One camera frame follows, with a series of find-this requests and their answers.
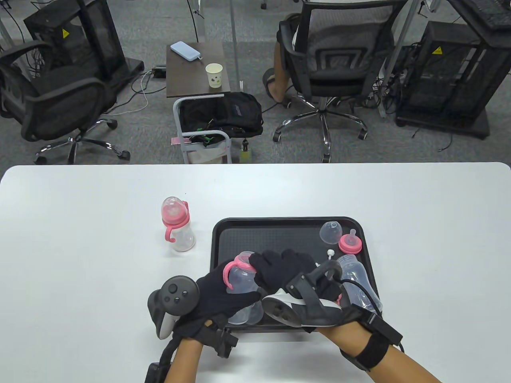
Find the person's left hand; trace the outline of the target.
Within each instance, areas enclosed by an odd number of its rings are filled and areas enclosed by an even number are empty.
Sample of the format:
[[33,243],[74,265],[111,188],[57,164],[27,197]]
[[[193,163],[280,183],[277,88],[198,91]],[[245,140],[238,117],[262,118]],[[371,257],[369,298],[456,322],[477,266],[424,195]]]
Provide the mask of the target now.
[[228,320],[243,308],[248,308],[261,299],[255,290],[241,294],[229,294],[223,281],[225,261],[199,279],[200,298],[197,306],[182,316],[173,329],[173,338],[199,340],[199,332],[211,322],[210,328],[223,330]]

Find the person's right hand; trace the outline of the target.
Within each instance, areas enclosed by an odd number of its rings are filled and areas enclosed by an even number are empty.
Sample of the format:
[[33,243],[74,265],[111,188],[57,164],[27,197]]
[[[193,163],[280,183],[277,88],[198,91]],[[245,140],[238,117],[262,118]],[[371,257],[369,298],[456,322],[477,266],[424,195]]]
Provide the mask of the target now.
[[305,332],[328,334],[334,327],[354,321],[358,314],[348,307],[344,289],[327,277],[311,255],[292,249],[266,250],[250,256],[255,282],[265,292],[263,310],[275,320]]

